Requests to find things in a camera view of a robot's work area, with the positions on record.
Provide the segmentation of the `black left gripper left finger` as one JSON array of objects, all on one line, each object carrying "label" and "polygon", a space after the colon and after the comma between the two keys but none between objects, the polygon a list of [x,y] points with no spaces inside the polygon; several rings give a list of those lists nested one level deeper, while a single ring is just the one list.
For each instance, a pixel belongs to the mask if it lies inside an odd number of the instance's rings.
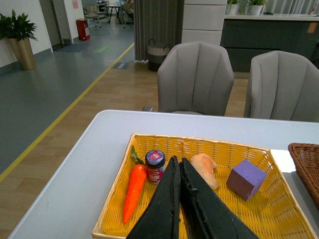
[{"label": "black left gripper left finger", "polygon": [[174,155],[168,162],[148,207],[129,232],[128,239],[179,238],[180,169]]}]

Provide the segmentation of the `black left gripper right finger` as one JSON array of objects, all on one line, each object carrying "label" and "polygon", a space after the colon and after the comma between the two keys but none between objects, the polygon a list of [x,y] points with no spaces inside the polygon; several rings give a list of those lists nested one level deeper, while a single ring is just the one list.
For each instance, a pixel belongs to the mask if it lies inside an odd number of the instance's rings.
[{"label": "black left gripper right finger", "polygon": [[257,239],[209,187],[188,159],[179,163],[180,203],[189,239]]}]

